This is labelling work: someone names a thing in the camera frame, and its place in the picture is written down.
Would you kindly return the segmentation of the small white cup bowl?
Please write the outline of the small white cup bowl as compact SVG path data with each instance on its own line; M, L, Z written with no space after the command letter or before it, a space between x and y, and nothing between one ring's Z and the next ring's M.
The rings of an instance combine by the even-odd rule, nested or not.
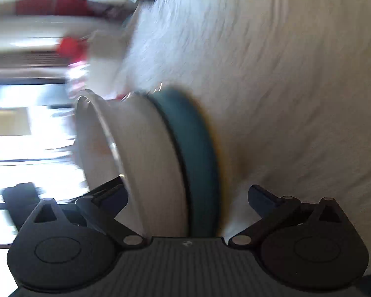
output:
M91 95L118 173L129 195L116 220L144 238L187 234L180 163L161 115L144 96L103 100Z

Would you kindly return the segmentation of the white gold-rimmed bowl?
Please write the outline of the white gold-rimmed bowl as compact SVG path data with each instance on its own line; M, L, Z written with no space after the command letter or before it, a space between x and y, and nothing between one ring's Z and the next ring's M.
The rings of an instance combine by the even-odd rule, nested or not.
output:
M90 89L75 101L76 147L80 166L92 191L114 180L123 181L118 151L116 102L104 100Z

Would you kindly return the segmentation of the blue enamel bowl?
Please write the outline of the blue enamel bowl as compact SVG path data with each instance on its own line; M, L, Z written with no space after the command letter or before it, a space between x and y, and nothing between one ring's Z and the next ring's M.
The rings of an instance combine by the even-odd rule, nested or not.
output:
M214 144L198 106L177 89L147 98L164 120L185 181L188 234L214 237L220 219L220 175Z

